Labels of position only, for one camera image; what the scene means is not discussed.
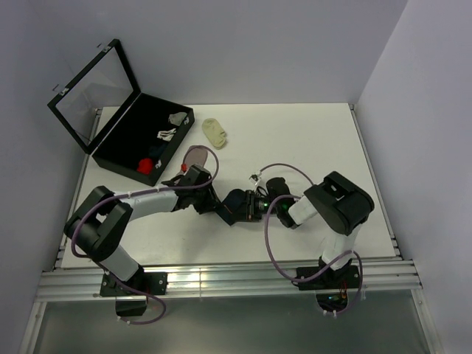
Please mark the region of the beige red reindeer sock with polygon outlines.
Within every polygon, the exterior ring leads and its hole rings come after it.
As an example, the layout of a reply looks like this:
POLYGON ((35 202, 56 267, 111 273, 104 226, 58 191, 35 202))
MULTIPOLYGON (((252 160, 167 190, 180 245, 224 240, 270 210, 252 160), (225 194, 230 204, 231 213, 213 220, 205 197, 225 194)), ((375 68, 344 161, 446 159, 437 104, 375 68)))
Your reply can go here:
POLYGON ((150 175, 153 170, 153 160, 150 158, 141 159, 138 163, 137 171, 143 175, 150 175))

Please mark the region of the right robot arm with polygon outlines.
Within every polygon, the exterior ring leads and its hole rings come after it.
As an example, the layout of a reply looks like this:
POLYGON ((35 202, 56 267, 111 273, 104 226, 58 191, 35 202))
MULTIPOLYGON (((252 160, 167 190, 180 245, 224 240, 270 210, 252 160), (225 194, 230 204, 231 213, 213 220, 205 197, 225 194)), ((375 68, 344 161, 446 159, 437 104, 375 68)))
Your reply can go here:
POLYGON ((330 236, 319 258, 317 279, 333 288, 353 273, 355 239, 374 208, 367 192, 333 171, 300 197, 291 194, 282 177, 269 179, 265 192, 233 190, 223 200, 218 214, 230 226, 276 215, 288 229, 295 229, 315 216, 321 217, 330 229, 330 236))

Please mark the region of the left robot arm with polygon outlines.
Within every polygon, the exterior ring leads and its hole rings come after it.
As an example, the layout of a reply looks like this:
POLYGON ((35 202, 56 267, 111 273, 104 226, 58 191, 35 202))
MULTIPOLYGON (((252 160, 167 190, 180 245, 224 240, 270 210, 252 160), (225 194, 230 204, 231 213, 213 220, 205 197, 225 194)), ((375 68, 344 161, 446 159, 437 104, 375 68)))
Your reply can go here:
POLYGON ((220 201, 211 173, 198 164, 151 190, 119 194, 107 187, 94 188, 64 226, 71 249, 117 278, 126 294, 148 289, 143 267, 121 247, 127 225, 138 218, 194 207, 199 214, 213 212, 220 201))

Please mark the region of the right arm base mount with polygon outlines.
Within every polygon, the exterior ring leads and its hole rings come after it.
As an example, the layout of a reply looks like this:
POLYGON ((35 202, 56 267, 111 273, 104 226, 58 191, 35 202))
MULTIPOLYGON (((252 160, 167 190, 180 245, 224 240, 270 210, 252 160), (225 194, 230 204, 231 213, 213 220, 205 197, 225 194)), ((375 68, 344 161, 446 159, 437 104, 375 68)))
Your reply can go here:
POLYGON ((318 306, 331 314, 339 314, 350 304, 348 291, 357 290, 355 299, 360 297, 363 273, 356 265, 346 265, 338 271, 331 268, 310 282, 293 282, 300 291, 323 291, 316 294, 318 306))

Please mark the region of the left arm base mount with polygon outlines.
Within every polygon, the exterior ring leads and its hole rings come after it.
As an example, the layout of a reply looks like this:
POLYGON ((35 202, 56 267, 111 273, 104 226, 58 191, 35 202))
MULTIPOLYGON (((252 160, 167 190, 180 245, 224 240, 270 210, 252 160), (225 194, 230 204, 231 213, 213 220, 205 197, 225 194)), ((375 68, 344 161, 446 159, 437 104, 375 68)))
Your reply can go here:
POLYGON ((118 320, 129 325, 150 325, 162 319, 167 306, 159 296, 166 292, 166 272, 144 272, 133 282, 122 282, 112 273, 105 272, 100 286, 100 297, 115 298, 118 320), (160 304, 160 314, 153 319, 138 319, 145 314, 151 302, 160 304))

